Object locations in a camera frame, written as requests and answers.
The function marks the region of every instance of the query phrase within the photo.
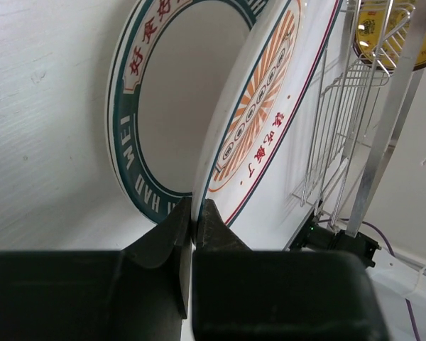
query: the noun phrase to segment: white plate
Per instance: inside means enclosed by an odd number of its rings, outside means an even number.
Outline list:
[[[194,221],[205,198],[216,202],[226,224],[238,217],[295,118],[341,2],[268,2],[209,126],[193,192]]]
[[[266,0],[143,0],[116,47],[106,135],[121,189],[150,220],[191,195],[204,136]]]

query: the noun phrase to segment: metal bar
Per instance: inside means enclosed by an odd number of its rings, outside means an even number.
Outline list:
[[[391,38],[393,39],[393,41],[395,42],[395,44],[398,46],[399,51],[401,51],[401,50],[403,49],[403,47],[399,44],[398,39],[396,39],[396,37],[395,37],[395,36],[392,36]]]
[[[331,102],[331,98],[332,98],[334,90],[336,90],[336,95],[334,96],[332,110],[330,111],[329,110],[329,108],[330,108],[330,102]],[[332,122],[333,122],[334,111],[335,111],[334,108],[335,108],[336,103],[337,103],[337,96],[338,96],[338,89],[336,87],[333,87],[331,89],[331,92],[330,92],[330,95],[329,95],[329,101],[328,101],[328,105],[327,105],[327,115],[325,116],[325,121],[324,121],[324,123],[326,124],[327,123],[327,118],[328,118],[328,113],[331,112],[330,119],[328,120],[328,128],[326,129],[327,130],[327,136],[325,138],[325,143],[324,143],[325,148],[323,149],[323,152],[322,152],[322,160],[320,159],[320,151],[321,151],[321,149],[319,150],[319,160],[317,161],[317,164],[320,164],[319,177],[322,180],[321,180],[320,187],[319,187],[319,195],[317,196],[317,199],[316,199],[316,207],[314,209],[314,214],[315,215],[317,215],[317,213],[318,213],[318,203],[322,199],[324,179],[325,179],[325,176],[327,175],[327,166],[324,167],[325,152],[326,152],[327,147],[329,145],[328,141],[329,141],[330,131],[331,131],[331,128],[332,128]],[[325,124],[324,124],[324,126],[322,128],[322,139],[323,139],[324,132],[325,132]]]
[[[388,59],[388,61],[391,63],[393,67],[396,67],[396,63],[393,61],[393,59],[390,58],[390,56],[387,54],[387,52],[385,52],[384,49],[381,49],[381,54],[384,55],[386,59]]]
[[[357,91],[355,94],[355,100],[354,100],[354,106],[351,111],[351,118],[349,121],[349,126],[347,127],[347,137],[346,141],[344,142],[344,149],[342,150],[342,158],[341,161],[345,158],[348,158],[348,155],[350,154],[350,150],[354,141],[354,137],[357,134],[355,130],[355,122],[357,119],[358,113],[361,111],[361,105],[363,103],[363,95],[364,95],[364,85],[366,84],[366,79],[361,78],[359,80],[359,83],[357,85]]]
[[[351,71],[351,73],[353,73],[355,75],[355,74],[359,74],[360,71],[359,70],[353,70],[353,71]],[[342,135],[342,139],[341,139],[342,142],[337,147],[337,153],[339,153],[341,151],[342,147],[346,143],[346,139],[347,139],[346,129],[348,129],[348,126],[350,125],[353,105],[354,105],[354,102],[356,101],[357,94],[359,93],[358,85],[360,84],[360,79],[353,79],[351,81],[351,83],[352,83],[352,86],[351,86],[351,89],[349,91],[349,94],[353,93],[353,95],[350,97],[350,101],[349,100],[347,101],[346,106],[345,106],[346,117],[345,117],[345,120],[342,122],[341,127],[339,128],[339,134]]]
[[[375,49],[376,51],[380,51],[381,48],[382,48],[382,45],[383,45],[383,42],[384,42],[383,38],[385,36],[385,32],[386,32],[386,28],[388,26],[388,21],[389,21],[389,18],[390,18],[390,12],[391,12],[392,8],[393,8],[393,0],[388,0],[388,2],[386,4],[386,12],[385,12],[385,16],[384,16],[384,20],[383,20],[381,32],[380,32],[379,39],[378,39],[378,42],[377,42],[377,46],[376,46],[376,49]],[[352,157],[353,157],[354,151],[355,151],[356,140],[358,139],[358,135],[359,135],[360,128],[361,128],[361,123],[363,121],[364,112],[366,111],[366,103],[367,103],[368,98],[369,98],[369,92],[371,91],[372,80],[373,80],[373,77],[374,77],[374,73],[376,71],[378,59],[379,59],[379,55],[376,55],[375,58],[373,59],[372,67],[371,67],[371,74],[368,77],[368,84],[367,84],[367,87],[366,87],[366,96],[364,97],[365,98],[365,100],[364,100],[364,106],[363,106],[363,109],[361,110],[361,113],[357,114],[358,125],[356,127],[354,140],[352,142],[352,145],[351,145],[351,148],[350,148],[350,152],[349,152],[349,155],[347,157],[348,158],[348,162],[347,162],[347,165],[346,165],[346,173],[344,175],[343,181],[341,183],[341,187],[339,189],[339,194],[338,194],[336,205],[334,206],[334,211],[333,211],[333,215],[332,215],[331,225],[334,225],[335,222],[336,222],[336,219],[338,218],[338,214],[339,214],[339,203],[341,202],[342,194],[344,192],[344,187],[346,185],[346,179],[347,179],[347,176],[349,174],[351,160],[352,160]]]
[[[415,9],[415,7],[412,4],[407,3],[407,5],[410,5],[412,7],[412,11]],[[393,34],[395,34],[396,32],[398,32],[402,27],[404,27],[404,25],[410,20],[410,14],[412,13],[412,11],[407,10],[406,8],[398,8],[397,4],[395,4],[395,6],[393,7],[393,10],[397,9],[399,11],[405,11],[407,13],[407,16],[405,16],[401,21],[398,22],[398,24],[390,30],[390,32],[388,32],[385,35],[384,40],[389,39]]]
[[[369,125],[371,124],[372,116],[374,114],[374,110],[376,109],[377,99],[380,92],[381,92],[381,88],[379,87],[377,89],[376,97],[374,98],[374,104],[372,106],[371,113],[369,114],[368,124],[366,125],[366,128],[364,129],[364,138],[366,138],[366,135],[368,134]]]
[[[355,1],[347,1],[346,2],[346,8],[345,9],[341,9],[340,12],[346,12],[346,13],[350,13],[354,11],[355,8]],[[396,7],[397,9],[405,9],[405,7],[403,7],[403,5],[412,5],[411,3],[407,2],[407,3],[402,3],[402,4],[398,4],[398,7]],[[385,11],[385,4],[383,3],[383,1],[370,1],[370,0],[363,0],[363,5],[361,6],[361,11],[367,12],[367,11]]]
[[[396,144],[399,140],[400,133],[404,127],[405,119],[407,118],[410,107],[412,106],[413,98],[415,97],[415,93],[417,92],[418,85],[420,84],[424,71],[424,69],[421,69],[415,71],[412,74],[412,79],[410,80],[409,88],[407,90],[407,94],[405,95],[403,105],[400,108],[399,117],[393,130],[393,135],[391,135],[390,146],[393,148],[396,147]]]
[[[347,136],[344,134],[339,134],[343,139],[345,139]],[[365,144],[363,141],[357,141],[357,144],[359,144],[360,146],[364,146],[364,147],[368,147],[370,148],[371,146],[368,144]]]
[[[338,106],[338,110],[337,110],[338,112],[336,113],[336,115],[334,115],[333,131],[336,131],[337,120],[338,120],[338,113],[339,113],[339,109],[340,109],[340,106],[341,106],[340,102],[342,100],[343,93],[344,93],[344,86],[346,84],[347,71],[349,69],[349,63],[350,63],[350,57],[351,57],[351,47],[352,47],[352,44],[353,44],[354,39],[355,39],[355,33],[354,32],[355,32],[355,28],[357,26],[358,19],[359,19],[359,14],[360,14],[360,10],[359,9],[360,9],[360,6],[361,6],[361,0],[356,0],[356,3],[355,3],[355,12],[354,12],[354,17],[353,17],[352,26],[351,26],[353,28],[353,30],[350,33],[349,42],[348,42],[348,46],[350,48],[347,50],[347,55],[346,55],[346,60],[345,60],[346,61],[346,66],[345,66],[344,71],[342,73],[342,80],[341,80],[341,84],[342,85],[341,85],[341,88],[340,88],[340,91],[339,91],[339,106]],[[332,147],[333,147],[333,145],[330,145],[329,148],[328,148],[327,160],[329,160],[329,158],[330,158],[330,156],[332,154]],[[321,180],[321,183],[320,183],[320,189],[319,189],[320,190],[319,197],[322,196],[322,190],[323,190],[322,187],[324,185],[326,173],[327,173],[327,170],[325,170],[324,175],[322,176],[322,180]]]
[[[402,28],[401,31],[404,31],[404,33],[407,35],[407,31],[404,28]],[[400,32],[396,32],[396,34],[399,36],[399,39],[404,40],[404,37],[402,34],[400,34]]]
[[[322,204],[319,205],[318,210],[321,210],[322,212],[324,212],[323,207],[327,203],[329,197],[331,196],[331,194],[333,193],[334,189],[336,188],[336,186],[338,185],[339,181],[341,180],[341,178],[342,178],[345,170],[346,170],[346,168],[343,167],[343,163],[341,163],[339,165],[338,169],[335,170],[334,174],[332,175],[332,177],[328,181],[327,185],[325,186],[325,192],[327,194],[326,195],[324,194]]]
[[[320,81],[319,81],[319,93],[317,95],[317,103],[315,105],[315,118],[314,118],[314,125],[312,127],[310,152],[312,151],[312,147],[315,146],[314,140],[317,136],[315,131],[316,131],[316,128],[317,128],[317,120],[320,117],[320,114],[319,114],[320,97],[321,97],[320,95],[322,94],[322,86],[324,84],[325,65],[327,64],[327,51],[328,51],[328,48],[325,48],[323,56],[322,56],[322,66],[321,66],[321,69],[320,69],[321,73],[320,73]],[[305,172],[306,176],[305,176],[305,184],[303,185],[301,206],[303,206],[306,202],[306,187],[307,187],[307,182],[308,182],[308,174],[310,172],[311,167],[312,167],[312,160],[311,160],[311,157],[309,157],[309,159],[307,161],[307,165],[306,165],[306,172]]]
[[[403,51],[398,61],[398,67],[393,73],[388,96],[383,107],[385,113],[378,125],[372,147],[366,162],[363,176],[361,178],[358,193],[351,217],[347,225],[346,233],[355,237],[363,222],[369,203],[373,194],[371,191],[378,185],[383,172],[377,176],[377,171],[384,158],[388,142],[398,119],[399,112],[403,105],[403,99],[408,91],[408,85],[412,76],[418,54],[420,52],[423,39],[426,34],[426,0],[419,1],[417,8],[413,12],[412,20],[405,39]]]
[[[350,80],[349,78],[346,80],[346,86],[347,86],[347,81],[350,83],[355,82],[356,80]],[[334,155],[332,154],[330,157],[329,162],[332,162],[334,160],[334,158],[336,157],[336,155],[338,154],[338,152],[340,151],[340,146],[343,144],[344,142],[344,137],[341,135],[341,132],[343,130],[344,127],[344,123],[347,121],[347,117],[348,117],[348,111],[347,108],[349,107],[349,103],[351,102],[351,93],[354,91],[355,89],[353,88],[353,86],[351,86],[349,89],[347,89],[346,91],[346,96],[344,96],[344,104],[342,105],[342,109],[341,109],[341,123],[339,125],[339,129],[337,129],[337,131],[335,131],[335,137],[333,140],[333,150],[334,150]]]
[[[391,49],[391,52],[393,52],[394,55],[398,56],[398,58],[399,58],[398,51],[396,51],[395,48],[390,44],[390,39],[386,40],[385,43]]]
[[[319,151],[317,152],[317,161],[316,161],[316,164],[315,164],[315,174],[316,174],[316,176],[317,176],[317,174],[322,174],[322,164],[320,163],[320,158],[321,158],[321,155],[323,156],[324,153],[325,153],[324,150],[322,152],[322,146],[323,146],[322,142],[324,141],[325,127],[327,125],[327,119],[328,119],[328,114],[329,114],[329,106],[330,106],[330,104],[332,102],[332,95],[333,95],[333,90],[332,89],[333,89],[332,87],[329,88],[329,98],[328,98],[328,102],[327,102],[327,108],[325,109],[325,118],[324,118],[324,122],[323,122],[323,125],[322,125],[322,134],[320,135]]]
[[[344,208],[347,200],[349,200],[352,192],[354,191],[356,185],[358,184],[358,180],[360,180],[360,177],[363,175],[363,172],[364,172],[364,166],[361,167],[360,173],[358,174],[358,176],[356,177],[354,183],[352,184],[352,186],[350,188],[350,191],[347,193],[346,197],[344,198],[344,201],[342,202],[342,205],[341,205],[341,203],[339,203],[340,204],[340,206],[339,206],[339,212],[342,211],[342,209]]]
[[[335,111],[334,108],[336,108],[338,106],[338,111],[339,111],[339,108],[342,106],[342,101],[340,99],[339,100],[337,99],[338,88],[336,87],[336,88],[332,89],[332,91],[333,90],[336,90],[336,94],[335,94],[334,100],[333,100],[331,119],[329,120],[329,123],[328,123],[327,138],[325,139],[325,146],[328,146],[330,144],[332,145],[334,143],[334,130],[332,130],[333,113]],[[324,153],[322,153],[322,162],[320,163],[320,167],[321,167],[321,171],[322,171],[322,169],[324,169],[323,174],[324,174],[324,176],[326,176],[329,158],[327,158],[326,162],[324,162],[324,161],[325,161],[325,151],[324,151]]]

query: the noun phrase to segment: metal rack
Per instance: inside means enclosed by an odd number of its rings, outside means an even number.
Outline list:
[[[404,19],[387,32],[394,10],[405,11]],[[319,65],[320,86],[305,177],[292,195],[302,206],[314,206],[315,214],[329,215],[329,226],[336,229],[344,203],[359,183],[346,228],[346,233],[355,237],[398,142],[420,83],[422,70],[413,72],[413,69],[426,33],[426,0],[349,0],[344,2],[341,11],[346,16],[344,25],[351,27],[349,38],[344,40],[347,46],[342,49],[344,69],[331,84],[323,84],[326,48]],[[368,60],[365,55],[355,57],[352,50],[362,11],[384,13],[378,43],[371,52],[371,64],[365,63]],[[384,95],[383,88],[388,90]],[[378,100],[384,100],[380,112],[376,110]],[[376,118],[377,123],[371,126]],[[370,144],[365,144],[364,139],[370,130],[375,133],[374,137]],[[358,178],[352,179],[350,169],[357,146],[366,147],[368,157]],[[346,193],[346,184],[350,182],[352,187]],[[324,209],[328,200],[334,201],[331,212]]]

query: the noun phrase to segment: chinese characters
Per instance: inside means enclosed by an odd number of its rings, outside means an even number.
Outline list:
[[[163,20],[164,14],[167,14],[169,12],[170,12],[170,0],[159,0],[159,9],[158,9],[159,21],[161,22]]]
[[[132,75],[136,75],[136,76],[139,75],[139,66],[142,63],[142,59],[143,59],[143,56],[141,54],[141,48],[137,49],[137,46],[136,46],[133,51],[133,60],[129,64]]]
[[[143,30],[142,41],[145,41],[145,39],[147,38],[147,44],[150,43],[151,35],[154,34],[156,32],[156,30],[158,29],[158,27],[153,26],[153,19],[154,18],[155,17],[153,17],[152,19],[150,19],[149,21],[146,22],[145,28]]]
[[[284,120],[284,115],[278,112],[275,116],[275,121],[273,122],[272,125],[277,126],[279,128],[279,126],[283,123],[283,120]]]
[[[253,176],[253,173],[254,173],[254,168],[253,168],[253,169],[251,169],[251,165],[252,165],[252,163],[249,163],[249,164],[248,164],[249,177]]]
[[[273,141],[273,136],[275,135],[275,132],[272,130],[270,131],[269,134],[265,135],[265,138],[263,139],[263,142],[266,144],[268,143],[268,145],[271,145],[271,142]]]
[[[254,158],[256,158],[257,159],[257,162],[261,162],[262,161],[262,158],[265,156],[265,148],[264,147],[262,147],[262,145],[260,146],[260,147],[258,147],[258,150],[257,150],[257,153],[256,153],[256,155],[254,156]]]

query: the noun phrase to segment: purple cable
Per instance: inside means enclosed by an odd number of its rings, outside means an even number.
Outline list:
[[[340,220],[342,220],[343,222],[349,221],[349,219],[340,219]],[[331,219],[320,220],[319,224],[321,224],[323,222],[331,222],[331,221],[332,221]],[[383,232],[379,228],[377,228],[376,225],[373,225],[370,222],[362,222],[362,224],[369,226],[371,229],[376,231],[378,233],[378,235],[382,237],[383,241],[385,242],[386,246],[388,247],[388,252],[390,252],[390,255],[396,258],[396,255],[393,251],[393,248],[391,247],[390,241],[388,240],[387,237],[385,237]],[[405,304],[407,304],[407,309],[409,310],[410,322],[412,323],[412,329],[413,329],[413,333],[415,334],[415,339],[417,341],[421,341],[420,334],[418,332],[417,322],[415,321],[415,314],[413,313],[412,303],[406,298]]]

